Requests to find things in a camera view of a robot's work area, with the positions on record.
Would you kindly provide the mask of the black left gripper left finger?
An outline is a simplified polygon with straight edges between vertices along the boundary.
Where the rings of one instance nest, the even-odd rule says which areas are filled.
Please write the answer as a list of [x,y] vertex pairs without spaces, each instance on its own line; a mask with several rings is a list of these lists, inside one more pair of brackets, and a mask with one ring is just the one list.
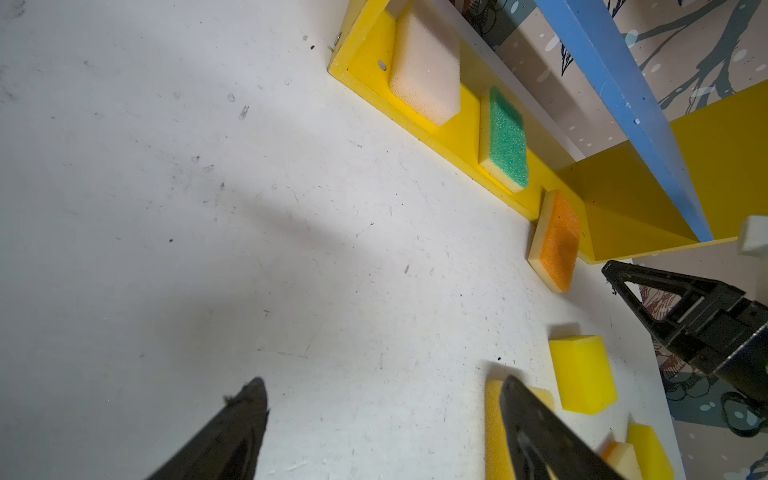
[[269,417],[260,377],[245,384],[152,479],[253,479]]

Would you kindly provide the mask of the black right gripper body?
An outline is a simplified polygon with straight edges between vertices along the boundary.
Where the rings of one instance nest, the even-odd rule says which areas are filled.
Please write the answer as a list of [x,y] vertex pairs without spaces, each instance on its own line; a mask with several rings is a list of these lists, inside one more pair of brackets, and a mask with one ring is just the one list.
[[762,303],[703,300],[684,315],[667,349],[754,404],[767,403],[767,307]]

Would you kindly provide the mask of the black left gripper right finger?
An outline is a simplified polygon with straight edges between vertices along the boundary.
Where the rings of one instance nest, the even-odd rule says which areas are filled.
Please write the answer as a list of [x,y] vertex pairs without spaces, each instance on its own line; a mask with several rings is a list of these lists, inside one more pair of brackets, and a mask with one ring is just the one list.
[[621,479],[518,378],[504,380],[499,408],[517,479]]

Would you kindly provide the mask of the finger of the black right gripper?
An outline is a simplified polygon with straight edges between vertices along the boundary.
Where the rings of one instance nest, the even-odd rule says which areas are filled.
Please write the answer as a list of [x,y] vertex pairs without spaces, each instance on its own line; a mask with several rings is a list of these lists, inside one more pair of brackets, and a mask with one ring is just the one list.
[[654,340],[682,360],[726,357],[746,338],[744,292],[722,281],[611,260],[602,274]]

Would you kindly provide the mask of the orange scouring sponge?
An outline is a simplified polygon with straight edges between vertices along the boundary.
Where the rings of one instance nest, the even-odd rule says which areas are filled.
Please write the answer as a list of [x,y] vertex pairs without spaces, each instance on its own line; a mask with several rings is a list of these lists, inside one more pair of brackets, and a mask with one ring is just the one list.
[[547,192],[527,260],[552,292],[570,290],[581,236],[580,218],[564,193]]

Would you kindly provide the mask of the green scouring sponge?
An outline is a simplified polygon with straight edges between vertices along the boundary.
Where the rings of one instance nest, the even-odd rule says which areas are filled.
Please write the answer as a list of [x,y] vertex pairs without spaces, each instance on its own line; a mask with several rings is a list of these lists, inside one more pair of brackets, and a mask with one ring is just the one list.
[[479,166],[512,193],[529,185],[524,120],[497,87],[480,101]]

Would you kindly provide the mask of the pale pink sponge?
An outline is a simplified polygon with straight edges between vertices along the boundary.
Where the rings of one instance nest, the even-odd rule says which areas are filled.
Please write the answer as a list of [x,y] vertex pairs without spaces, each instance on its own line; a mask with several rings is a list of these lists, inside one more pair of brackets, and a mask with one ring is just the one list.
[[389,88],[436,127],[460,112],[460,39],[428,1],[408,2],[396,19]]

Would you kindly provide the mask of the yellow wooden shelf unit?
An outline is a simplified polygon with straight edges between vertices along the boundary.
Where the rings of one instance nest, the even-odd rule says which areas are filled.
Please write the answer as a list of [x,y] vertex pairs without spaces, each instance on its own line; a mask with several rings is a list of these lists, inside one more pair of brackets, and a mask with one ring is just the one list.
[[[695,248],[699,242],[634,148],[553,170],[529,150],[529,184],[512,192],[479,164],[480,98],[462,85],[461,109],[443,127],[432,125],[389,89],[395,20],[382,1],[348,5],[329,73],[428,148],[529,221],[539,218],[546,192],[560,190],[583,226],[580,255],[589,263]],[[714,239],[735,240],[742,223],[767,211],[767,86],[759,83],[672,123]]]

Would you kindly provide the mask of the yellow rectangular sponge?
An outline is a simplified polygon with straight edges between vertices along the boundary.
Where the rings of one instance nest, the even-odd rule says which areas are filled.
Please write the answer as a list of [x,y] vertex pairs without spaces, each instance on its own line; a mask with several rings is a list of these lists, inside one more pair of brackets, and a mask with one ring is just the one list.
[[485,384],[485,478],[489,480],[516,478],[500,410],[503,383],[492,379]]

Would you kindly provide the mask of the small bright yellow sponge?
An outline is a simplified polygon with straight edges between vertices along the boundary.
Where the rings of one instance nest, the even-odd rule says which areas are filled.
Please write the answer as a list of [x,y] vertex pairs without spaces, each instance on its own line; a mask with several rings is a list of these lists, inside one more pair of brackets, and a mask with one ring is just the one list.
[[596,415],[618,400],[609,358],[601,336],[570,336],[549,341],[562,407]]

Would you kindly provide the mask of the cream beige sponge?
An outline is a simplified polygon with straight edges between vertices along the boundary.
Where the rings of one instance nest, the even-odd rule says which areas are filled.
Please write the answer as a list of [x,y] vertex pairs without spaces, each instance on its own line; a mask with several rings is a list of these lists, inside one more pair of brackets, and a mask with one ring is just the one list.
[[623,442],[613,442],[603,452],[602,458],[622,479],[643,479],[633,445]]

